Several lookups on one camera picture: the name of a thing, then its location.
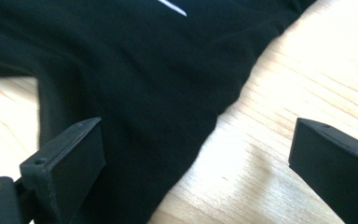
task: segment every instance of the black plastic part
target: black plastic part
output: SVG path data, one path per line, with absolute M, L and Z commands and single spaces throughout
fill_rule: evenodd
M 23 184 L 22 179 L 18 179 L 14 185 L 16 186 L 17 197 L 20 203 L 20 210 L 24 223 L 30 223 L 37 214 L 39 206 L 34 196 L 34 192 L 27 190 Z
M 20 166 L 39 203 L 35 223 L 70 223 L 105 166 L 100 119 L 74 124 Z
M 298 119 L 289 163 L 345 223 L 358 224 L 358 140 Z
M 0 177 L 0 223 L 23 224 L 13 180 Z

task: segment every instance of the white print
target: white print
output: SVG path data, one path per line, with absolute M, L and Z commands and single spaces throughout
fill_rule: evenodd
M 170 3 L 167 0 L 158 0 L 160 3 L 164 4 L 165 6 L 169 7 L 170 9 L 173 9 L 177 12 L 179 12 L 181 15 L 187 17 L 187 14 L 185 11 L 183 11 L 181 8 L 177 7 L 176 5 Z

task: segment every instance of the black t-shirt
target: black t-shirt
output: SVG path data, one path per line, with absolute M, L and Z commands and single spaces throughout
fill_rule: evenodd
M 40 144 L 103 119 L 107 165 L 74 223 L 145 223 L 312 2 L 0 1 L 0 77 L 38 79 Z

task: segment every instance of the wooden table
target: wooden table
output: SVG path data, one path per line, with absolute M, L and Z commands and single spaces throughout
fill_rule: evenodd
M 36 85 L 0 79 L 0 175 L 36 150 Z M 358 1 L 318 1 L 272 41 L 149 223 L 342 223 L 288 167 L 298 117 L 358 138 Z

